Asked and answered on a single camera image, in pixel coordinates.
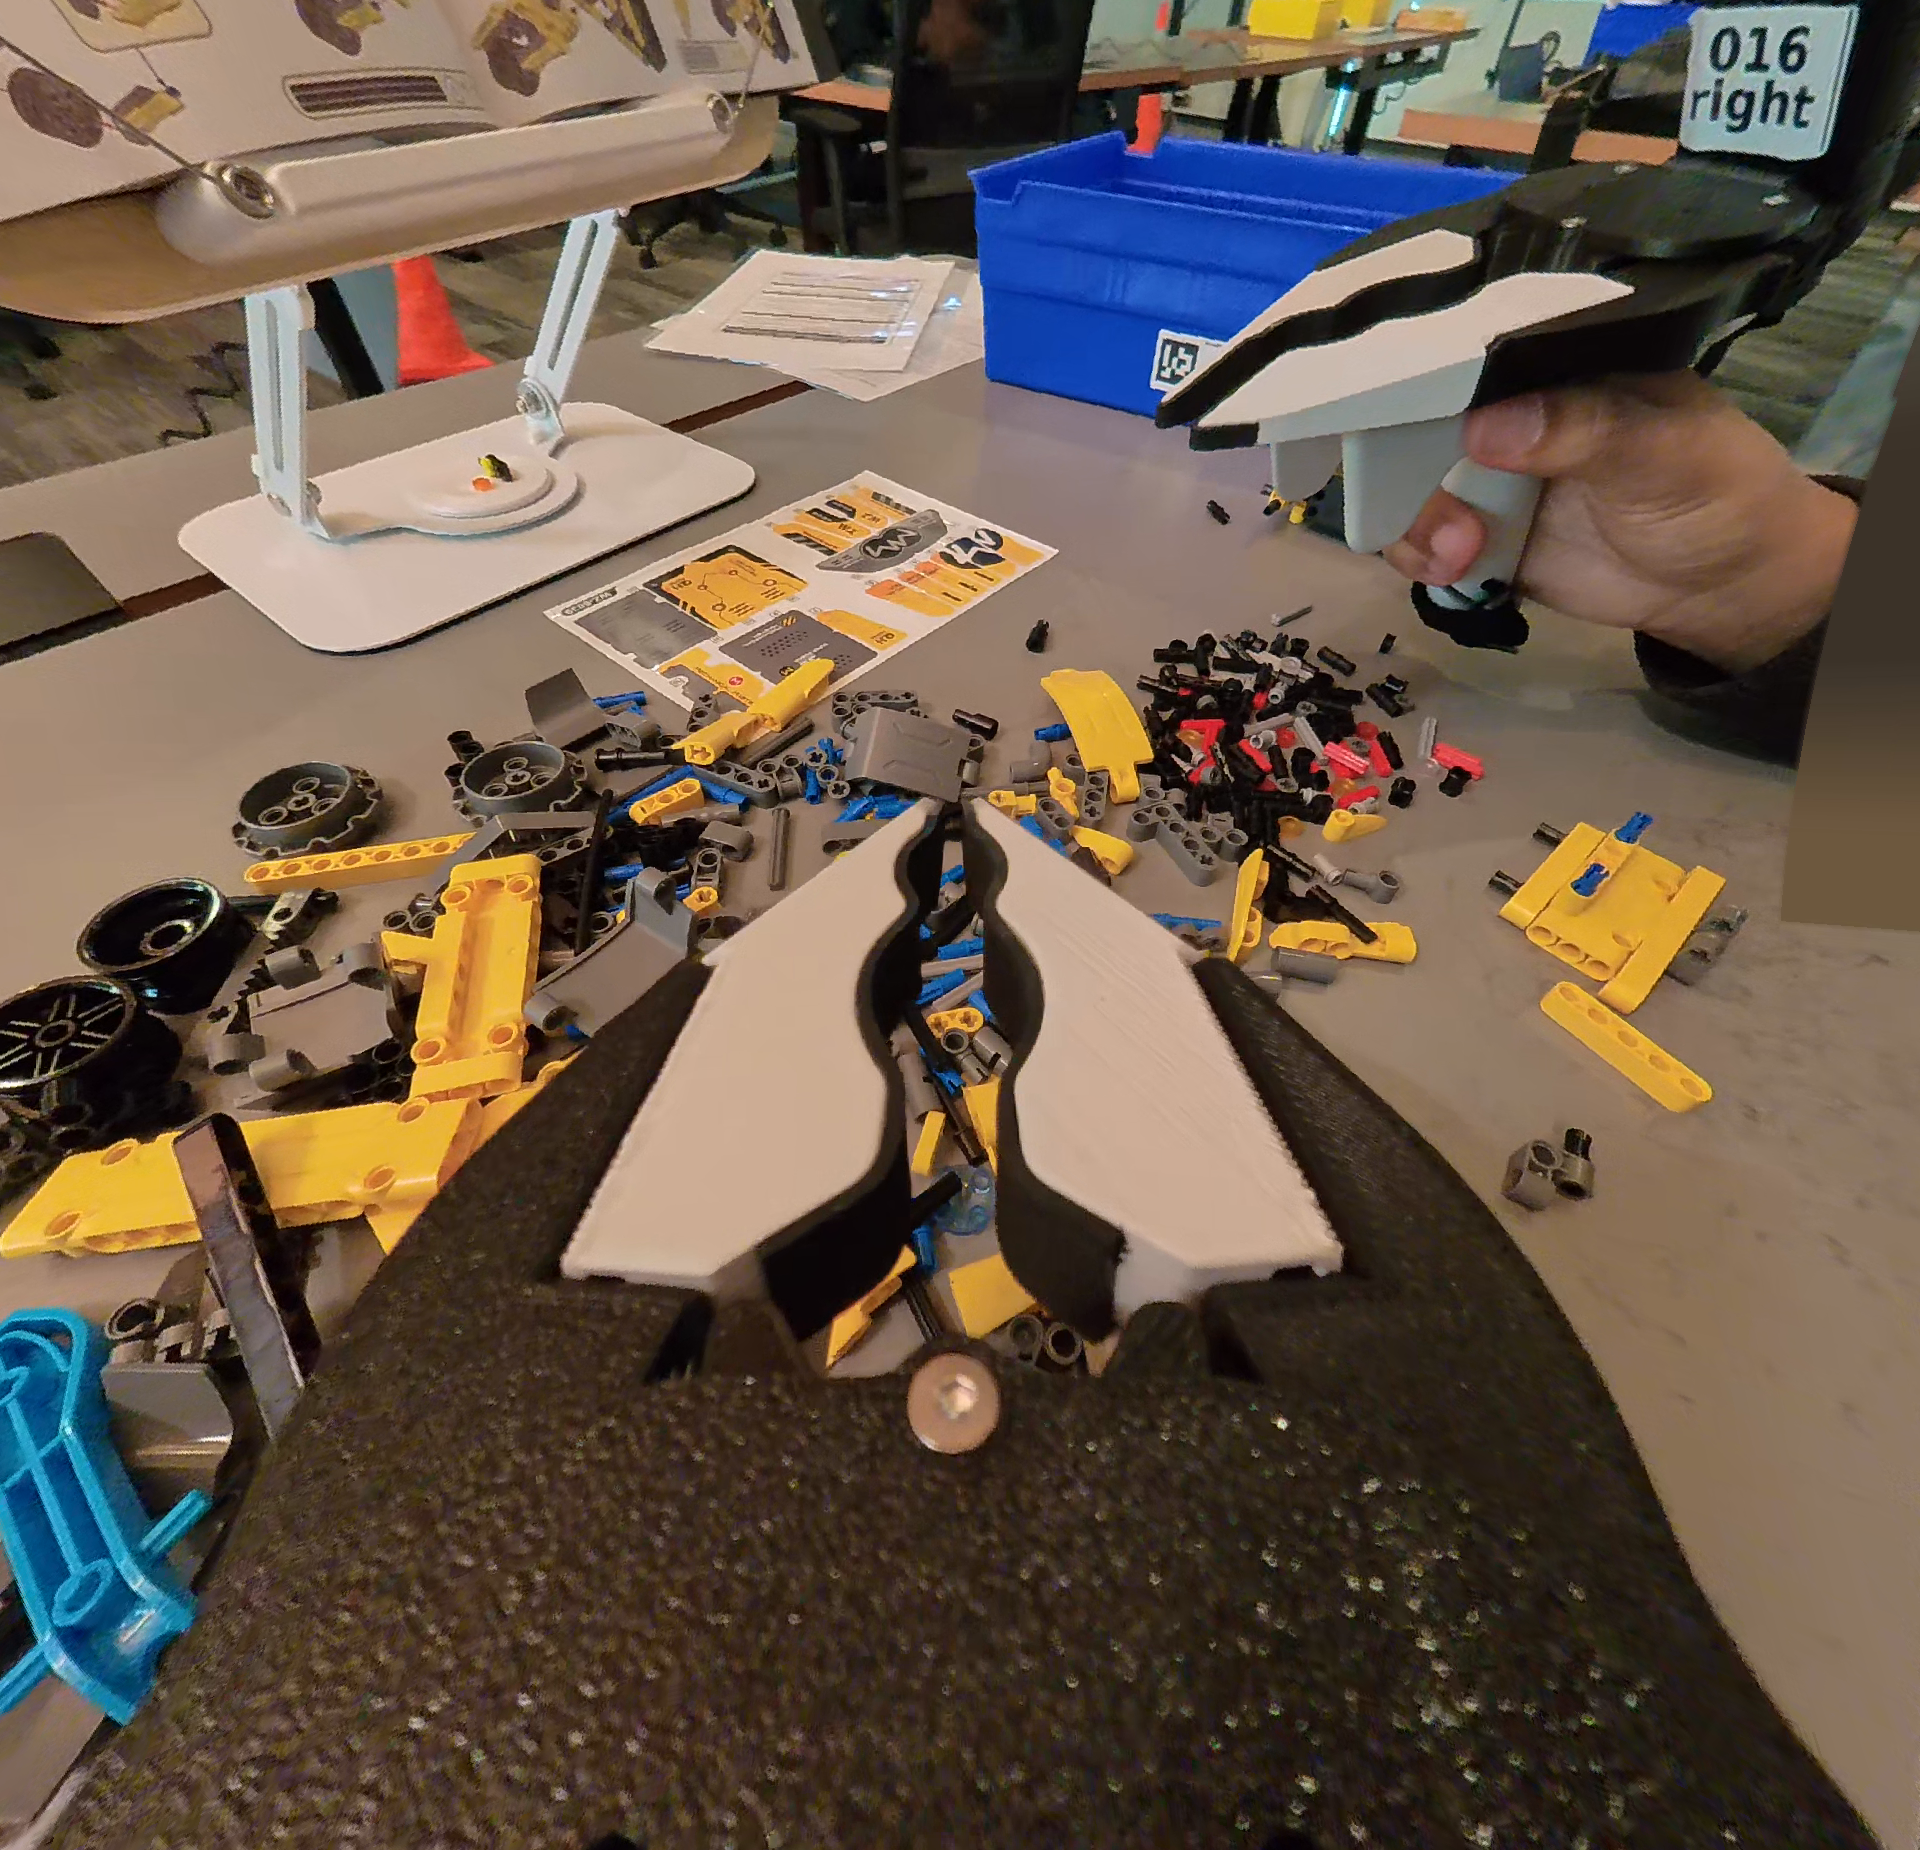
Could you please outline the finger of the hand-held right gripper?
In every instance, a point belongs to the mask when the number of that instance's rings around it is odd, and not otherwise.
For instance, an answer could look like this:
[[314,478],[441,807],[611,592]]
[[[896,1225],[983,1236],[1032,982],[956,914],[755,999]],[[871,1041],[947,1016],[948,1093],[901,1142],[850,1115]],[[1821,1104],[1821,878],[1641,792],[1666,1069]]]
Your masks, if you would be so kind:
[[[1499,211],[1412,211],[1395,231],[1354,238],[1344,258],[1307,270],[1261,319],[1247,319],[1206,370],[1166,387],[1154,430],[1199,430],[1227,387],[1255,379],[1255,357],[1327,342],[1491,287],[1491,238]],[[1485,342],[1466,415],[1485,400],[1499,400],[1499,341]]]
[[1255,357],[1255,379],[1227,387],[1189,445],[1282,445],[1282,493],[1315,493],[1344,465],[1344,510],[1416,510],[1463,462],[1485,342],[1616,293],[1621,282],[1491,282],[1441,316]]

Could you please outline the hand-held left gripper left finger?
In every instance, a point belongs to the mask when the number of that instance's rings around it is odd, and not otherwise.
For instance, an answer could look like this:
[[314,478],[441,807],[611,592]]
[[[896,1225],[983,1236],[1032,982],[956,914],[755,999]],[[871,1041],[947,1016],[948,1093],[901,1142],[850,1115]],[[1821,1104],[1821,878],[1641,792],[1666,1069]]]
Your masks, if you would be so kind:
[[896,1270],[921,1225],[896,1028],[932,878],[947,807],[921,798],[700,963],[562,1284],[771,1295],[806,1342]]

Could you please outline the person's right hand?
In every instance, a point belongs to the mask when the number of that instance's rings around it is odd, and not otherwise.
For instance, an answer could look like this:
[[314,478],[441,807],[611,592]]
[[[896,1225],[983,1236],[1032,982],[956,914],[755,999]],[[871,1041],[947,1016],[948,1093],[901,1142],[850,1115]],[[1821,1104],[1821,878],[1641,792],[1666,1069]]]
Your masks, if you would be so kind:
[[1463,448],[1544,478],[1530,596],[1715,671],[1772,663],[1828,615],[1860,518],[1691,370],[1485,400]]

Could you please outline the wooden background desk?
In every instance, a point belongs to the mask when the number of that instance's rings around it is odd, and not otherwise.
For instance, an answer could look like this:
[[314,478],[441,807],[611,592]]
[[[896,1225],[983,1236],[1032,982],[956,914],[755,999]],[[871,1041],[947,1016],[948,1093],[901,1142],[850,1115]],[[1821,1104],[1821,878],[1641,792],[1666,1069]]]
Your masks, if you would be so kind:
[[1147,36],[1147,41],[1089,41],[1081,87],[1199,87],[1199,82],[1275,82],[1275,70],[1438,70],[1480,27],[1463,36],[1317,36],[1317,41],[1261,41],[1261,36]]

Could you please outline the blue storage bin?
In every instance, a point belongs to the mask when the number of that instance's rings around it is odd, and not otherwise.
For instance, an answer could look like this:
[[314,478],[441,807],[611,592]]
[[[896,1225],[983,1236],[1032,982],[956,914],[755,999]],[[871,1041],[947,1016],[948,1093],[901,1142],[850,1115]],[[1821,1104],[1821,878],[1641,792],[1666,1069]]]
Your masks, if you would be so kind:
[[974,176],[983,379],[1154,418],[1339,250],[1508,176],[1120,131]]

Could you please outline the pile of red black pins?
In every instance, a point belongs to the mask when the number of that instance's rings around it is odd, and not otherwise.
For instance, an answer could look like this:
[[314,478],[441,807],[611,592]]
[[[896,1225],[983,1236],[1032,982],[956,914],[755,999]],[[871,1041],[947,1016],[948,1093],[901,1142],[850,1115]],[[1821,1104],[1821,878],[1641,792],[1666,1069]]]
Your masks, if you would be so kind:
[[1360,841],[1416,798],[1466,798],[1485,758],[1416,719],[1395,633],[1344,655],[1315,610],[1227,633],[1175,633],[1138,663],[1138,798],[1133,811],[1199,841]]

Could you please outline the grey toy wheel hub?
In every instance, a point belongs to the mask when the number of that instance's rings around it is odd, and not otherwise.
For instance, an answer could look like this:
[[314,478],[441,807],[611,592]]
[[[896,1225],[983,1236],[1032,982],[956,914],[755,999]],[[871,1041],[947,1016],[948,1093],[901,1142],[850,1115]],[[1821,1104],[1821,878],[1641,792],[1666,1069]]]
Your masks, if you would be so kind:
[[335,857],[359,846],[388,823],[388,792],[359,763],[280,763],[238,798],[230,841],[246,857]]
[[580,758],[553,739],[498,739],[447,763],[447,807],[468,823],[577,811],[594,807]]

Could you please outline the yellow beam piece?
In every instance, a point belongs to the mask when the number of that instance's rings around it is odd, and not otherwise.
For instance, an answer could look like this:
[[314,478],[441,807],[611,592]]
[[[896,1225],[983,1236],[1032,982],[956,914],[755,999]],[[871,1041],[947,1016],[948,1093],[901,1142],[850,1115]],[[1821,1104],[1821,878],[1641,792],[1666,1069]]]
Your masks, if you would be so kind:
[[1655,1111],[1699,1111],[1715,1082],[1682,1069],[1666,1041],[1650,1041],[1621,1009],[1609,1009],[1585,984],[1548,984],[1544,1016],[1570,1028],[1585,1056],[1598,1056],[1621,1082],[1641,1082]]

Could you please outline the black office chair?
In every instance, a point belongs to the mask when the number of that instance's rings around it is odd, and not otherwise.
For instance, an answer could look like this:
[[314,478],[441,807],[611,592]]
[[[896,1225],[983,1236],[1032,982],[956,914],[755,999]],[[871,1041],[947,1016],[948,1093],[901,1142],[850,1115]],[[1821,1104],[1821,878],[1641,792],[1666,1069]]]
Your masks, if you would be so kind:
[[956,156],[896,145],[875,110],[782,100],[806,258],[974,258]]

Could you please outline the yellow brick assembly blue pins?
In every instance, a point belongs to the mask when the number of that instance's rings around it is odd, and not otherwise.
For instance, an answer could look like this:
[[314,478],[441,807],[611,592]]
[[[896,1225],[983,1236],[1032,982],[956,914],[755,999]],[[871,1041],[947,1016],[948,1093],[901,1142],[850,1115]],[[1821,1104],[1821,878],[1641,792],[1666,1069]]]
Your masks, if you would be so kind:
[[1491,872],[1499,920],[1570,982],[1589,982],[1609,1009],[1641,1009],[1655,982],[1705,982],[1746,930],[1746,914],[1721,901],[1721,872],[1666,862],[1641,830],[1650,811],[1616,830],[1538,830],[1548,857],[1530,878]]

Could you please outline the clear plastic bags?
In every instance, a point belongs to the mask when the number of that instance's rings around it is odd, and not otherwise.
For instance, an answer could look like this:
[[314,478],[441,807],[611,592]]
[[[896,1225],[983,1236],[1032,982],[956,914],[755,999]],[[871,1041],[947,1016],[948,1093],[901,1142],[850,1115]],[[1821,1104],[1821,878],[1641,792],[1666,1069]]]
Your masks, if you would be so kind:
[[850,400],[983,357],[983,287],[956,258],[743,258],[656,357],[782,370]]

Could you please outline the black toy wheel rim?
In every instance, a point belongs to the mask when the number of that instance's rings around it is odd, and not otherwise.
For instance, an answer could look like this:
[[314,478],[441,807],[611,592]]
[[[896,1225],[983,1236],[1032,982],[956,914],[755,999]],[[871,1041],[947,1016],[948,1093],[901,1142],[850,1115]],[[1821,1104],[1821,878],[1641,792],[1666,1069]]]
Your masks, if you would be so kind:
[[71,935],[78,974],[125,982],[147,1009],[217,1009],[255,920],[217,878],[147,878],[97,901]]

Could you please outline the black spoked toy wheel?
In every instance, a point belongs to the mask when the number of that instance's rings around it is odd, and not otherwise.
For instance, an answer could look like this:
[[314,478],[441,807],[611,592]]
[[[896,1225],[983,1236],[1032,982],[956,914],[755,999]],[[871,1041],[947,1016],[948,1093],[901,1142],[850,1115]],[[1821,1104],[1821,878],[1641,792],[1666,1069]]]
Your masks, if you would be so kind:
[[179,1033],[135,982],[71,974],[0,999],[0,1104],[38,1115],[58,1104],[135,1111],[176,1082]]

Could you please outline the white book stand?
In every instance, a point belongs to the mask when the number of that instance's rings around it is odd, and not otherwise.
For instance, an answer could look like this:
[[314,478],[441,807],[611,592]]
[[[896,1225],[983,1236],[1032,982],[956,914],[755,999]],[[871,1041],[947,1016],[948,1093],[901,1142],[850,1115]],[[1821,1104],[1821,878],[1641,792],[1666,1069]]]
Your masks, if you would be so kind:
[[[0,231],[0,301],[38,319],[155,319],[246,301],[255,493],[179,522],[179,549],[331,655],[415,640],[755,484],[743,462],[562,379],[613,258],[613,211],[737,181],[782,100],[666,87],[611,115],[431,138],[230,156]],[[314,282],[562,219],[513,415],[314,478]]]

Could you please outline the blue plastic frame piece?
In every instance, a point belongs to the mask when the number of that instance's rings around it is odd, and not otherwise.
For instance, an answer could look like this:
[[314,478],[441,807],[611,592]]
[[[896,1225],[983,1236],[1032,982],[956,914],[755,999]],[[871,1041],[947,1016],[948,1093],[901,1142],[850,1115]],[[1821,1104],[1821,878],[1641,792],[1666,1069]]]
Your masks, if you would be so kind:
[[155,1649],[193,1623],[176,1548],[217,1496],[142,1502],[97,1375],[106,1335],[90,1319],[16,1309],[0,1326],[0,1550],[32,1626],[0,1670],[0,1708],[58,1677],[125,1727],[155,1689]]

